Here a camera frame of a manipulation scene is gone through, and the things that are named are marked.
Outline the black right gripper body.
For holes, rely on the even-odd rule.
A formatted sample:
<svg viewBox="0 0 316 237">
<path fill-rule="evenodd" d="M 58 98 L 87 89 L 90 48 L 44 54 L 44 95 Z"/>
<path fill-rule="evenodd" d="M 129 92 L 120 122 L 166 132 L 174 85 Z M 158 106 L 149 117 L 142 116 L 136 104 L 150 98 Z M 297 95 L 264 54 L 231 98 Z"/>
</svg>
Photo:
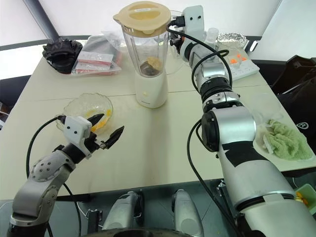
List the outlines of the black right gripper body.
<svg viewBox="0 0 316 237">
<path fill-rule="evenodd" d="M 184 38 L 179 35 L 170 34 L 169 44 L 174 47 L 181 47 L 183 44 Z"/>
</svg>

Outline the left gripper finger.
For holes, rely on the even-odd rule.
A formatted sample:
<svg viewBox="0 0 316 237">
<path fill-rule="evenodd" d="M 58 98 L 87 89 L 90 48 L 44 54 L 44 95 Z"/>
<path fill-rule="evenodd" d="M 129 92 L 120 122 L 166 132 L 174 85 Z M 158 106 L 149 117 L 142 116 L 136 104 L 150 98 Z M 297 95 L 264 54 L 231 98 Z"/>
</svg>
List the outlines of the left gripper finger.
<svg viewBox="0 0 316 237">
<path fill-rule="evenodd" d="M 120 136 L 122 135 L 124 131 L 124 126 L 116 129 L 108 138 L 107 141 L 103 142 L 104 144 L 104 148 L 105 149 L 109 149 L 114 143 L 116 143 L 118 141 L 118 139 L 120 138 Z"/>
<path fill-rule="evenodd" d="M 93 115 L 92 117 L 88 118 L 88 121 L 92 124 L 92 126 L 96 125 L 100 120 L 101 118 L 104 116 L 103 113 L 101 114 L 96 114 L 96 115 Z"/>
</svg>

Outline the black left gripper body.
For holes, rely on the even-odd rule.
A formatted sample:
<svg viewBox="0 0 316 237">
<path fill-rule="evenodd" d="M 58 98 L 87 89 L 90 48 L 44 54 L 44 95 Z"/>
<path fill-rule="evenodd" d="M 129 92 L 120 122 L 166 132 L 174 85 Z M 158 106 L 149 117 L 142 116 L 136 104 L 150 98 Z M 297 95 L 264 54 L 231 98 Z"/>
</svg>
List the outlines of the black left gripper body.
<svg viewBox="0 0 316 237">
<path fill-rule="evenodd" d="M 84 145 L 90 153 L 94 153 L 98 149 L 108 149 L 107 144 L 104 141 L 98 140 L 97 135 L 93 132 L 90 132 L 89 137 L 85 138 Z"/>
</svg>

